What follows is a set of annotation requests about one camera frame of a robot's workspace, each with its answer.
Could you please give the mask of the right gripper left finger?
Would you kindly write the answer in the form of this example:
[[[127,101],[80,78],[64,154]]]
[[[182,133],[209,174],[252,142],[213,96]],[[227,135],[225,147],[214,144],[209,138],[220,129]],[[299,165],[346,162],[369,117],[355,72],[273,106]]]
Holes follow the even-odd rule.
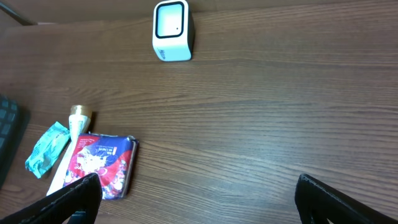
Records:
[[[94,223],[101,200],[100,178],[92,173],[1,219],[1,223]]]

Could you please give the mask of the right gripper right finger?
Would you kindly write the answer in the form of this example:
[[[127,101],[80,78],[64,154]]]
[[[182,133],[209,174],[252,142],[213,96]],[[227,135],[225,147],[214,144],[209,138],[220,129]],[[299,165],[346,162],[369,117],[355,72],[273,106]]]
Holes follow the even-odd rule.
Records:
[[[397,220],[366,206],[308,174],[300,174],[298,178],[295,188],[295,204],[303,224],[397,224]]]

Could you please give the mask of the teal wet wipes pack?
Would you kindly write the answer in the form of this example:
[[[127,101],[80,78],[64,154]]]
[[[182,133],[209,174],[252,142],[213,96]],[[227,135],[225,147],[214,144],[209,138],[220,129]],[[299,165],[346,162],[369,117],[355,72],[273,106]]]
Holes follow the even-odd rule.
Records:
[[[69,140],[69,129],[56,121],[36,142],[25,168],[40,179],[55,164]]]

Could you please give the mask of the white tube gold cap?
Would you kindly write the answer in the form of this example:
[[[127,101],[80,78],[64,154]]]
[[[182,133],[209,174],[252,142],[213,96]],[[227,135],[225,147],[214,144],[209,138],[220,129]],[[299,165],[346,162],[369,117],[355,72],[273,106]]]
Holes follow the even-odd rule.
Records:
[[[73,105],[69,115],[69,130],[71,142],[58,166],[58,169],[50,184],[46,196],[60,190],[63,187],[69,162],[75,150],[76,142],[80,134],[85,133],[91,122],[92,110],[88,106]]]

